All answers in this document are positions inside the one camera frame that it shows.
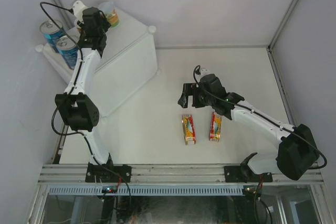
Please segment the green can with plastic lid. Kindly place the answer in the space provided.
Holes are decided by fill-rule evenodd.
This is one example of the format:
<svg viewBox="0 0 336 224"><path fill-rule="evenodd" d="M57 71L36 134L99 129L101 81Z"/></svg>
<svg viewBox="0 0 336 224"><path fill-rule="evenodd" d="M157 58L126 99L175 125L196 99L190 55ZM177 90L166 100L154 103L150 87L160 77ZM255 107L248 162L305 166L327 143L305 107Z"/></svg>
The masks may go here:
<svg viewBox="0 0 336 224"><path fill-rule="evenodd" d="M98 8L103 11L110 27L116 27L119 24L119 17L113 1L103 2Z"/></svg>

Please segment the dark blue tall can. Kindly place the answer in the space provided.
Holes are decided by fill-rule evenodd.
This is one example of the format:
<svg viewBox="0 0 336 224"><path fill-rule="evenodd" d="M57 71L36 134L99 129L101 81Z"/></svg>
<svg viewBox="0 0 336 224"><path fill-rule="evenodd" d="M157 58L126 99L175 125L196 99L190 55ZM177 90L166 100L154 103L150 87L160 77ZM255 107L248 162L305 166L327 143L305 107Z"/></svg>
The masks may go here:
<svg viewBox="0 0 336 224"><path fill-rule="evenodd" d="M62 55L67 66L74 70L77 58L78 58L78 48L75 43L78 42L79 38L75 35L62 36L56 42L56 48L59 53Z"/></svg>

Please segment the light blue labelled can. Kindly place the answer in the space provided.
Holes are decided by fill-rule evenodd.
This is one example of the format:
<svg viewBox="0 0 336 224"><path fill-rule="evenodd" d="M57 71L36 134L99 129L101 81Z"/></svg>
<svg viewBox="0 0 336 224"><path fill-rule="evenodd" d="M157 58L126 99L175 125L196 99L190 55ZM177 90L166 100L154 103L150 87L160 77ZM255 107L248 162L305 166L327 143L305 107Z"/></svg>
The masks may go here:
<svg viewBox="0 0 336 224"><path fill-rule="evenodd" d="M59 29L52 20L43 22L40 25L39 30L44 35L46 41L52 47L54 52L59 53L56 47L56 43L61 37L65 35L64 32Z"/></svg>

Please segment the pink portrait labelled can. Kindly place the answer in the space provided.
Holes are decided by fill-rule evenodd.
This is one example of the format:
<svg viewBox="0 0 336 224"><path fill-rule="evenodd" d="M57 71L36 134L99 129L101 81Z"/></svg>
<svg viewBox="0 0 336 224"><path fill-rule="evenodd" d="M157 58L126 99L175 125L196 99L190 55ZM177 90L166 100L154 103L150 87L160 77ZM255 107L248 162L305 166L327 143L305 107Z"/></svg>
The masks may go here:
<svg viewBox="0 0 336 224"><path fill-rule="evenodd" d="M74 20L74 26L76 27L76 29L77 29L77 31L80 35L85 33L84 30L83 30L84 24L80 20L75 19Z"/></svg>

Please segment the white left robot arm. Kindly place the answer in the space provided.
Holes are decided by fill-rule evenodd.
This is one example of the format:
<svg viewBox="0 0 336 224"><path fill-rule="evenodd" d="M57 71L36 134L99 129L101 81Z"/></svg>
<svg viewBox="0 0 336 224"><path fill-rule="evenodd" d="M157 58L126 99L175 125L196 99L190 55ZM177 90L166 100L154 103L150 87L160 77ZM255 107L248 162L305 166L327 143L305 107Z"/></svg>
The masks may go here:
<svg viewBox="0 0 336 224"><path fill-rule="evenodd" d="M56 109L64 125L71 128L71 133L60 133L60 136L81 135L85 140L93 164L99 165L97 176L103 182L113 180L115 169L110 153L104 146L99 131L95 128L99 122L99 110L89 97L95 70L106 47L106 32L110 27L104 13L96 7L81 11L72 9L75 15L81 14L81 34L78 47L78 58L74 73L65 91L55 96Z"/></svg>

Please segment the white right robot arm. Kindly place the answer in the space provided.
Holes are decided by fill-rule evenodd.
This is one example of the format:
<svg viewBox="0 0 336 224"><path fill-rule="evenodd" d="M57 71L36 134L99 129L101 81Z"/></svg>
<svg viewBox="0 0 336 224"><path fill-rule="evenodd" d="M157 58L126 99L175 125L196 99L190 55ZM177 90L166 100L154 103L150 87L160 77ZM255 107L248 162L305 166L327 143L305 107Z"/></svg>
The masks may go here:
<svg viewBox="0 0 336 224"><path fill-rule="evenodd" d="M213 73L194 80L183 84L178 105L186 108L191 97L194 108L210 106L218 115L263 135L277 149L273 153L254 152L246 157L240 164L244 180L252 182L259 175L276 172L291 180L299 180L306 171L313 169L321 153L309 127L304 124L293 126L269 117L241 95L227 92Z"/></svg>

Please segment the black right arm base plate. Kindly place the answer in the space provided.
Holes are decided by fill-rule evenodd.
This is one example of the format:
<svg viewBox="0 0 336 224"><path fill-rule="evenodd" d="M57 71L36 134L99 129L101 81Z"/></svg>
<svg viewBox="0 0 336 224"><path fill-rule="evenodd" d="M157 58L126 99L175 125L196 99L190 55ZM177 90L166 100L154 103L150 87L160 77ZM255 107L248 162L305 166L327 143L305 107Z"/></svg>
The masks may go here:
<svg viewBox="0 0 336 224"><path fill-rule="evenodd" d="M224 166L225 182L227 183L258 183L260 181L271 183L271 173L255 174L248 166Z"/></svg>

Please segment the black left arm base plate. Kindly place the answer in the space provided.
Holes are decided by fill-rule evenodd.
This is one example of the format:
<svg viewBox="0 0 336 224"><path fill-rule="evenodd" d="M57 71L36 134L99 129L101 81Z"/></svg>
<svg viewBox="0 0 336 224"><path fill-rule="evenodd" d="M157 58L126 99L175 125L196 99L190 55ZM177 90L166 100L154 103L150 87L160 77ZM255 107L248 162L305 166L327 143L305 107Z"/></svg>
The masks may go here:
<svg viewBox="0 0 336 224"><path fill-rule="evenodd" d="M119 181L129 183L131 180L132 167L129 165L92 164L88 163L86 183L117 183Z"/></svg>

